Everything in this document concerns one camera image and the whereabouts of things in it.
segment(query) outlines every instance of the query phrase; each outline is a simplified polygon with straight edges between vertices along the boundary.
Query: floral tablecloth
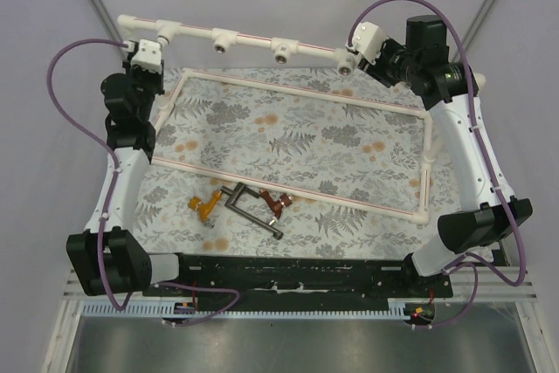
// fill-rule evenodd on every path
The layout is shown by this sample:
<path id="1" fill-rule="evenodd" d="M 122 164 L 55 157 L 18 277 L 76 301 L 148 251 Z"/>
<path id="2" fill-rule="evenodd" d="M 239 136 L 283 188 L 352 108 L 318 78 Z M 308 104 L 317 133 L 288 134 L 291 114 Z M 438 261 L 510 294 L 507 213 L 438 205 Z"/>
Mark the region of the floral tablecloth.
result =
<path id="1" fill-rule="evenodd" d="M 333 69 L 211 72 L 421 107 L 403 86 L 387 89 L 362 73 L 343 78 Z M 167 90 L 180 74 L 167 71 Z M 403 114 L 189 79 L 157 138 L 155 155 L 414 211 L 423 125 Z M 152 165 L 138 197 L 135 236 L 148 252 L 401 259 L 435 234 L 438 216 L 459 208 L 444 150 L 432 169 L 431 221 L 425 226 L 299 197 L 277 224 L 282 240 L 227 210 L 224 200 L 211 213 L 213 227 L 200 223 L 188 202 L 194 195 L 208 201 L 224 184 L 231 187 Z M 270 218 L 264 200 L 243 197 L 238 206 Z M 491 257 L 488 250 L 481 254 Z"/>

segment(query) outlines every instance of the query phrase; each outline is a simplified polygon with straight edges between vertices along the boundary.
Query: metal frame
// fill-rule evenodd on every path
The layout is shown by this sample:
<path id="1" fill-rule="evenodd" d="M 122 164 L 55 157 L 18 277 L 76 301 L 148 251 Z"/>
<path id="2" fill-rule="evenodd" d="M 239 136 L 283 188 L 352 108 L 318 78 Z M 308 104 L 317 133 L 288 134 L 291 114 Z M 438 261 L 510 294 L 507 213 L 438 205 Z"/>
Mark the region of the metal frame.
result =
<path id="1" fill-rule="evenodd" d="M 521 319 L 521 327 L 526 336 L 530 354 L 532 355 L 537 373 L 559 373 L 555 354 L 550 351 L 550 339 L 546 331 L 546 324 L 541 317 L 541 308 L 535 297 L 535 291 L 532 286 L 529 275 L 520 287 L 509 287 L 500 281 L 492 272 L 485 267 L 479 267 L 480 282 L 478 289 L 477 302 L 514 302 Z M 502 270 L 505 274 L 516 273 L 517 267 L 505 267 Z M 473 287 L 473 274 L 467 271 L 458 272 L 450 276 L 454 297 L 450 299 L 435 299 L 436 302 L 444 302 L 446 304 L 464 304 L 470 297 Z M 145 297 L 141 293 L 133 294 L 131 299 L 132 309 L 124 313 L 112 313 L 107 306 L 106 296 L 86 296 L 79 284 L 78 278 L 74 272 L 71 273 L 64 291 L 64 297 L 60 303 L 59 316 L 55 328 L 52 332 L 49 349 L 47 351 L 42 373 L 54 373 L 66 371 L 69 356 L 72 351 L 73 340 L 78 329 L 79 319 L 81 316 L 100 315 L 103 307 L 107 307 L 107 316 L 123 316 L 123 317 L 153 317 L 160 318 L 161 314 L 157 312 L 158 307 L 168 307 L 174 304 L 177 298 L 160 298 Z M 181 302 L 190 301 L 190 298 L 181 298 Z M 352 313 L 338 312 L 332 314 L 277 314 L 277 313 L 249 313 L 243 315 L 226 314 L 228 318 L 242 319 L 300 319 L 301 317 L 312 319 L 402 319 L 399 308 L 405 303 L 418 303 L 414 299 L 397 299 L 389 300 L 389 312 L 387 314 L 378 313 Z M 145 311 L 152 311 L 151 314 L 140 314 L 141 309 L 134 307 L 145 307 Z"/>

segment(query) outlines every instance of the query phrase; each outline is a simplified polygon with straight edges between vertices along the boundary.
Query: white pvc pipe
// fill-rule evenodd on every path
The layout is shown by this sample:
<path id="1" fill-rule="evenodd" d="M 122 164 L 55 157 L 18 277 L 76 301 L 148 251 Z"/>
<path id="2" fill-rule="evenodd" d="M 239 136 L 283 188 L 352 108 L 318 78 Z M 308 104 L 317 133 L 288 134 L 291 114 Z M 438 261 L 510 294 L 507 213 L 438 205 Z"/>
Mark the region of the white pvc pipe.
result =
<path id="1" fill-rule="evenodd" d="M 157 115 L 157 119 L 155 120 L 154 128 L 155 133 L 159 134 L 159 130 L 165 123 L 165 121 L 169 118 L 171 113 L 173 112 L 173 108 L 175 107 L 176 99 L 178 98 L 178 94 L 183 89 L 184 83 L 191 75 L 191 71 L 188 69 L 183 70 L 183 74 L 181 78 L 176 82 L 175 88 L 171 92 L 168 98 L 163 98 L 159 103 L 159 114 Z"/>
<path id="2" fill-rule="evenodd" d="M 339 102 L 341 104 L 351 104 L 351 105 L 357 105 L 359 107 L 367 107 L 367 108 L 380 109 L 383 111 L 390 111 L 392 113 L 412 115 L 418 118 L 422 118 L 422 116 L 425 114 L 425 111 L 422 109 L 404 107 L 401 105 L 385 104 L 383 102 L 379 102 L 376 100 L 351 98 L 348 96 L 338 95 L 335 93 L 319 92 L 313 89 L 306 89 L 305 87 L 278 85 L 275 83 L 260 82 L 258 80 L 253 80 L 253 79 L 242 79 L 242 78 L 235 78 L 232 76 L 222 76 L 220 74 L 201 72 L 199 70 L 193 70 L 193 69 L 191 69 L 191 71 L 192 71 L 191 77 L 196 77 L 205 80 L 212 80 L 214 82 L 230 83 L 232 85 L 254 87 L 256 89 L 264 89 L 268 91 L 272 90 L 274 92 L 282 92 L 291 95 L 306 96 L 308 98 L 314 98 L 316 100 L 330 100 L 333 102 Z"/>
<path id="3" fill-rule="evenodd" d="M 433 131 L 433 120 L 427 111 L 424 111 L 424 140 L 423 151 L 431 148 L 431 136 Z M 425 159 L 421 160 L 421 179 L 419 184 L 418 224 L 429 222 L 429 186 L 431 181 L 431 163 Z"/>
<path id="4" fill-rule="evenodd" d="M 413 213 L 410 211 L 391 209 L 390 207 L 364 203 L 362 201 L 356 201 L 349 198 L 330 196 L 329 194 L 322 194 L 320 192 L 313 192 L 311 190 L 304 190 L 302 188 L 292 187 L 288 185 L 281 185 L 278 183 L 269 183 L 267 181 L 250 178 L 248 176 L 230 174 L 228 172 L 223 172 L 221 170 L 203 168 L 200 166 L 191 165 L 189 163 L 184 163 L 184 162 L 175 162 L 175 161 L 171 161 L 170 159 L 165 159 L 162 157 L 154 156 L 151 160 L 151 163 L 153 165 L 163 166 L 164 168 L 179 169 L 184 172 L 190 172 L 192 174 L 198 174 L 203 176 L 210 176 L 213 178 L 221 179 L 223 181 L 229 181 L 231 183 L 245 183 L 255 188 L 263 188 L 265 190 L 286 192 L 287 194 L 293 195 L 295 197 L 306 198 L 306 199 L 320 201 L 323 203 L 328 203 L 333 205 L 341 205 L 344 207 L 349 207 L 357 210 L 371 211 L 376 214 L 391 216 L 393 218 L 401 218 L 403 220 L 408 220 L 415 223 L 417 220 L 417 213 Z"/>
<path id="5" fill-rule="evenodd" d="M 130 17 L 128 15 L 120 15 L 118 17 L 118 24 L 127 34 L 131 34 L 132 31 L 135 30 L 158 31 L 157 21 L 152 19 L 142 19 L 138 17 Z M 214 39 L 214 37 L 216 37 L 217 34 L 222 32 L 231 38 L 230 41 L 232 45 L 249 45 L 252 47 L 260 47 L 266 49 L 273 48 L 271 38 L 260 37 L 257 35 L 240 34 L 240 33 L 232 36 L 231 33 L 233 31 L 222 30 L 219 28 L 211 29 L 211 28 L 203 28 L 198 26 L 179 24 L 177 26 L 177 29 L 173 30 L 173 32 L 175 33 L 174 35 L 185 35 L 190 37 L 208 38 L 208 39 Z M 296 51 L 294 51 L 296 53 L 338 61 L 338 57 L 336 57 L 336 51 L 333 48 L 320 47 L 318 45 L 302 44 L 297 40 L 287 40 L 287 41 L 298 44 Z"/>
<path id="6" fill-rule="evenodd" d="M 290 93 L 299 96 L 307 96 L 310 98 L 316 98 L 319 100 L 331 100 L 341 103 L 348 103 L 357 105 L 360 107 L 370 107 L 376 109 L 382 109 L 384 111 L 390 111 L 400 114 L 409 114 L 416 116 L 418 118 L 424 119 L 424 152 L 431 148 L 431 133 L 432 133 L 432 119 L 427 111 L 419 110 L 416 108 L 396 106 L 384 104 L 382 102 L 377 102 L 373 100 L 363 100 L 357 98 L 349 98 L 346 96 L 336 95 L 333 93 L 322 93 L 306 88 L 297 88 L 290 86 L 277 85 L 273 83 L 258 82 L 257 80 L 234 78 L 231 76 L 221 76 L 214 73 L 200 72 L 193 69 L 185 68 L 183 69 L 183 74 L 178 80 L 175 88 L 171 92 L 169 99 L 160 106 L 160 113 L 155 121 L 155 131 L 159 133 L 164 122 L 169 118 L 176 99 L 178 98 L 184 83 L 188 78 L 198 78 L 214 80 L 217 82 L 230 83 L 233 85 L 248 86 L 264 90 L 273 90 L 274 92 Z M 217 179 L 222 179 L 225 181 L 230 181 L 234 183 L 246 183 L 257 188 L 264 188 L 267 190 L 277 190 L 287 192 L 288 194 L 293 194 L 297 197 L 308 198 L 315 201 L 321 201 L 323 203 L 329 203 L 334 205 L 341 205 L 349 208 L 354 208 L 358 210 L 371 211 L 376 214 L 381 214 L 384 216 L 391 216 L 394 218 L 401 218 L 403 220 L 408 220 L 416 224 L 427 224 L 429 222 L 429 180 L 431 175 L 431 164 L 425 159 L 422 160 L 421 167 L 421 186 L 420 186 L 420 196 L 418 199 L 418 211 L 403 211 L 399 209 L 392 209 L 390 207 L 385 207 L 376 204 L 364 203 L 356 200 L 351 200 L 349 198 L 339 198 L 335 196 L 330 196 L 328 194 L 322 194 L 319 192 L 313 192 L 311 190 L 304 190 L 297 187 L 290 187 L 287 185 L 281 185 L 276 183 L 269 183 L 266 181 L 250 178 L 247 176 L 239 176 L 227 172 L 223 172 L 216 169 L 208 169 L 199 167 L 196 165 L 191 165 L 183 162 L 175 162 L 170 159 L 165 159 L 162 157 L 154 157 L 152 159 L 154 165 L 163 166 L 171 169 L 179 169 L 190 173 L 195 173 L 203 176 L 212 176 Z"/>
<path id="7" fill-rule="evenodd" d="M 435 142 L 424 152 L 424 159 L 427 162 L 435 162 L 437 160 L 438 152 L 445 146 L 445 139 L 440 135 L 435 139 Z"/>

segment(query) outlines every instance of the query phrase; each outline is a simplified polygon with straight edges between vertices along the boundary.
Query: metal floor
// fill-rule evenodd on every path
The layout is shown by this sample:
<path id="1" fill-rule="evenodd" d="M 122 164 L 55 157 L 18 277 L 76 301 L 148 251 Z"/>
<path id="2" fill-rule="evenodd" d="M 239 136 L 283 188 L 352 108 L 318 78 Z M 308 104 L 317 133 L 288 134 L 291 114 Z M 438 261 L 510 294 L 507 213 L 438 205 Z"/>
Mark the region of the metal floor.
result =
<path id="1" fill-rule="evenodd" d="M 440 320 L 459 308 L 438 305 Z M 461 322 L 411 331 L 393 321 L 82 318 L 66 373 L 491 372 L 535 368 L 513 304 L 475 305 Z"/>

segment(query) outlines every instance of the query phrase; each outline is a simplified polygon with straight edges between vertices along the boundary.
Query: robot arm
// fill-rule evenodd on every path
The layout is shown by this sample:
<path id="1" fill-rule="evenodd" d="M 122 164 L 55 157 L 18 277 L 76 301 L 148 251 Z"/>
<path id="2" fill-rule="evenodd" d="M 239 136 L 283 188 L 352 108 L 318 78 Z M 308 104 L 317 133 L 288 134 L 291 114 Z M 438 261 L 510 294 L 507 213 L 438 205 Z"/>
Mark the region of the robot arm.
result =
<path id="1" fill-rule="evenodd" d="M 107 174 L 100 198 L 83 233 L 71 235 L 66 252 L 88 295 L 104 294 L 97 263 L 97 235 L 101 218 L 103 259 L 113 293 L 145 290 L 150 284 L 172 280 L 178 275 L 175 254 L 148 255 L 132 236 L 135 204 L 141 180 L 155 148 L 155 129 L 149 122 L 155 96 L 163 94 L 162 47 L 140 40 L 129 43 L 124 73 L 108 76 L 101 84 L 109 114 L 105 120 L 107 145 L 119 159 L 114 181 L 114 162 L 108 157 Z M 113 186 L 110 205 L 103 212 L 107 193 Z"/>
<path id="2" fill-rule="evenodd" d="M 459 183 L 461 211 L 438 220 L 438 235 L 411 255 L 419 276 L 439 273 L 468 249 L 487 246 L 508 236 L 512 229 L 480 147 L 470 127 L 467 86 L 461 63 L 449 63 L 446 27 L 435 16 L 412 17 L 406 28 L 406 44 L 400 45 L 380 28 L 365 22 L 353 35 L 358 67 L 386 86 L 405 82 L 421 97 L 425 109 L 438 125 L 451 155 Z M 474 87 L 478 129 L 489 159 L 509 200 L 518 225 L 532 214 L 528 199 L 518 200 L 497 163 L 483 127 L 480 99 Z"/>

